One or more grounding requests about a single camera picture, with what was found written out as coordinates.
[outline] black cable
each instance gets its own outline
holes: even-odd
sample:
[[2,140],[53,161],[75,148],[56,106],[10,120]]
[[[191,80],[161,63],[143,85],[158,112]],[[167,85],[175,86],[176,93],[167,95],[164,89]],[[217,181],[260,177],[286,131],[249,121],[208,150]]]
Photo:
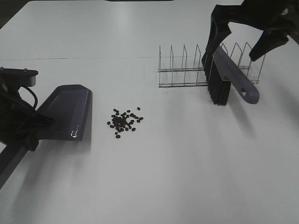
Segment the black cable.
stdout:
[[34,98],[34,105],[33,105],[33,108],[36,109],[36,106],[37,106],[37,96],[36,94],[30,89],[28,88],[27,86],[22,86],[24,89],[26,89],[28,92],[31,93],[31,95],[33,96]]

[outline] pile of coffee beans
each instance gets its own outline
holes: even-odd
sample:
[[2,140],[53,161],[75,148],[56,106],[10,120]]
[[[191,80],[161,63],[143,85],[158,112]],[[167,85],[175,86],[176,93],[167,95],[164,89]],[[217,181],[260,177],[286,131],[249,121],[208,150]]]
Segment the pile of coffee beans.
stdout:
[[131,113],[130,110],[127,110],[122,114],[116,109],[113,109],[113,111],[114,114],[111,115],[112,119],[107,122],[107,125],[109,125],[110,128],[116,129],[114,134],[117,139],[121,137],[121,132],[127,132],[129,130],[134,132],[136,130],[136,128],[133,127],[135,121],[140,123],[143,120],[143,117],[138,117],[136,114]]

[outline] white table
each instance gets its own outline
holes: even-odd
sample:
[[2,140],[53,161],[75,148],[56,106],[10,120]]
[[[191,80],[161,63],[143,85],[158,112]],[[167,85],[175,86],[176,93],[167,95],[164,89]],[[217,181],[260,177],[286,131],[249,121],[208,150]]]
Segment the white table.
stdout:
[[[38,70],[39,102],[62,84],[93,91],[84,140],[28,152],[0,191],[0,223],[299,222],[294,41],[267,55],[257,105],[234,89],[219,107],[205,87],[157,88],[159,44],[204,48],[215,4],[33,1],[0,30],[1,66]],[[230,26],[228,45],[260,34]],[[117,140],[112,109],[137,106],[144,121]]]

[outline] metal wire rack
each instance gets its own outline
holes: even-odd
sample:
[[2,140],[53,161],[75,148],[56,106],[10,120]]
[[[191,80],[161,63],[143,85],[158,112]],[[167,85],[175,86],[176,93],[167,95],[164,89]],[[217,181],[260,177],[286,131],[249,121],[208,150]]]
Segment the metal wire rack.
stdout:
[[[252,47],[248,42],[241,48],[238,43],[235,43],[232,51],[229,51],[225,44],[221,47],[230,55],[230,58],[238,65],[241,71],[247,78],[256,86],[260,85],[260,76],[265,60],[264,55],[256,62],[252,62],[249,57],[249,52]],[[183,55],[176,57],[173,53],[173,47],[170,48],[170,56],[162,57],[161,46],[159,46],[159,87],[194,87],[194,86],[207,86],[206,76],[203,71],[201,62],[202,53],[198,44],[196,45],[195,55],[193,60],[188,60],[186,46],[183,47]]]

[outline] brush handle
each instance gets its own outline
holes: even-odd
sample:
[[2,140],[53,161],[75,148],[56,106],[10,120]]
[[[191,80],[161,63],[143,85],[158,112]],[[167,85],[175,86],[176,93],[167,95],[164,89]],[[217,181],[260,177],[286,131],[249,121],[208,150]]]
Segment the brush handle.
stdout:
[[221,78],[229,79],[247,103],[258,103],[260,98],[258,90],[220,46],[215,51],[214,62]]

